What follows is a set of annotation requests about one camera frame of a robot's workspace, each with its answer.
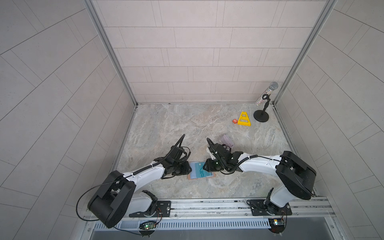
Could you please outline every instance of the yellow plastic stand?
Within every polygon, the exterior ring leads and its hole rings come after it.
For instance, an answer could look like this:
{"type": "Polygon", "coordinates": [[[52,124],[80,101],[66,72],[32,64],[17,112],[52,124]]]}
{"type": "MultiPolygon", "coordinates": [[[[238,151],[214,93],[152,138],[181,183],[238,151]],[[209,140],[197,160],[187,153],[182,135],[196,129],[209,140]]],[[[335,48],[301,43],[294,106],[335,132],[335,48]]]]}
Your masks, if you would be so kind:
{"type": "Polygon", "coordinates": [[[238,125],[248,126],[248,127],[251,126],[251,121],[250,121],[249,118],[248,118],[248,114],[247,114],[247,112],[241,112],[237,124],[238,124],[238,125]]]}

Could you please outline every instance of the metal corner post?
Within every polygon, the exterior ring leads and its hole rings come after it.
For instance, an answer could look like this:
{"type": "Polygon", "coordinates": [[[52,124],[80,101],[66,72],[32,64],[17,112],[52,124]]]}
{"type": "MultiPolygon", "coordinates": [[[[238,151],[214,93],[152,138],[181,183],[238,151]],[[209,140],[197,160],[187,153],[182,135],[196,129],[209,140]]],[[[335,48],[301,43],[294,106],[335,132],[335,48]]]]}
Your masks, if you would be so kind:
{"type": "Polygon", "coordinates": [[[305,41],[303,47],[301,48],[299,54],[297,55],[295,62],[292,65],[292,68],[290,69],[287,77],[284,80],[283,85],[281,86],[279,92],[276,95],[275,100],[273,101],[274,105],[276,105],[282,95],[284,94],[286,88],[288,87],[289,83],[291,82],[293,76],[295,75],[297,69],[299,69],[300,64],[304,60],[304,57],[307,55],[309,49],[311,48],[314,40],[316,39],[317,35],[319,34],[321,28],[323,27],[325,21],[331,14],[331,11],[333,10],[333,6],[336,4],[337,0],[328,0],[325,3],[325,6],[323,7],[322,11],[320,12],[319,17],[316,20],[316,23],[314,24],[307,40],[305,41]]]}
{"type": "Polygon", "coordinates": [[[136,106],[137,101],[135,99],[135,96],[133,95],[133,92],[128,85],[127,78],[125,77],[124,72],[122,71],[120,63],[118,61],[118,58],[116,57],[116,54],[113,51],[112,45],[111,45],[111,43],[107,37],[107,34],[103,28],[103,25],[100,22],[100,19],[97,15],[96,10],[94,8],[94,5],[92,3],[92,0],[83,0],[83,2],[84,2],[84,6],[85,6],[86,10],[88,11],[89,16],[91,17],[91,20],[92,20],[92,22],[96,28],[96,31],[101,38],[102,43],[106,47],[108,55],[111,57],[112,64],[113,64],[114,68],[116,69],[117,74],[119,75],[120,79],[122,80],[125,89],[128,91],[129,96],[131,97],[134,105],[136,106]]]}

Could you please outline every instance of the silver mesh microphone grille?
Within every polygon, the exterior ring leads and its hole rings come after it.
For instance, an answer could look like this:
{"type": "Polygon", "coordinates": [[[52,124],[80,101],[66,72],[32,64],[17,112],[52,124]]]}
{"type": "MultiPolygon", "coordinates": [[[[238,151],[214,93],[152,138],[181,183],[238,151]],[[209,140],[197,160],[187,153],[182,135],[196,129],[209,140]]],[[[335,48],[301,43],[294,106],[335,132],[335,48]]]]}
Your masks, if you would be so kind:
{"type": "Polygon", "coordinates": [[[277,82],[271,82],[271,84],[269,85],[269,88],[271,90],[276,90],[278,87],[279,87],[279,84],[277,82]]]}

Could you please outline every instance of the robotic arm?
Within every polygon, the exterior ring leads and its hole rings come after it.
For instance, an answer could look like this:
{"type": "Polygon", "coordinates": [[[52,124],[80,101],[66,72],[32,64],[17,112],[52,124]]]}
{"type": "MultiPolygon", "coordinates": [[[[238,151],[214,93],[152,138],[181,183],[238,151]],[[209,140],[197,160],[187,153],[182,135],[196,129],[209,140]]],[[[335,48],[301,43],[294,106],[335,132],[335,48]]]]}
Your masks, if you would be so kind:
{"type": "MultiPolygon", "coordinates": [[[[126,214],[143,212],[147,216],[155,213],[157,198],[148,191],[137,192],[138,189],[156,179],[171,174],[186,175],[191,172],[187,161],[190,152],[184,150],[181,142],[185,135],[171,147],[165,157],[156,158],[149,165],[134,172],[124,174],[113,171],[98,188],[88,203],[88,209],[101,220],[106,227],[114,227],[126,214]]],[[[224,146],[214,144],[207,138],[207,159],[203,169],[208,172],[226,170],[232,174],[235,171],[256,171],[278,176],[282,184],[272,188],[263,202],[263,210],[271,215],[280,215],[285,205],[298,197],[309,200],[316,177],[316,171],[289,151],[282,155],[258,156],[244,152],[231,153],[224,146]]]]}

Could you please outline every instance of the marble floor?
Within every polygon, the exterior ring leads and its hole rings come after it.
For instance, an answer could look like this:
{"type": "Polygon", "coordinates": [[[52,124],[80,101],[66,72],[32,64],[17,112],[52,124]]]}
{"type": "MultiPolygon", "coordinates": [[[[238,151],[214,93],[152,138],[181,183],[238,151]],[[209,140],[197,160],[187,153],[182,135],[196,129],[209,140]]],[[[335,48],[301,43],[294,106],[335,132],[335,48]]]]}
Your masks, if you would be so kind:
{"type": "MultiPolygon", "coordinates": [[[[253,112],[263,106],[255,104],[143,104],[139,105],[117,170],[128,172],[165,156],[171,146],[185,134],[183,146],[191,149],[188,161],[205,162],[209,154],[206,138],[219,142],[227,134],[235,146],[232,151],[249,154],[278,155],[290,150],[272,106],[267,109],[268,122],[257,122],[253,112]],[[234,124],[240,113],[248,113],[251,126],[234,124]]],[[[215,177],[188,180],[186,175],[159,179],[145,185],[159,199],[266,197],[280,179],[259,172],[216,173],[215,177]]]]}

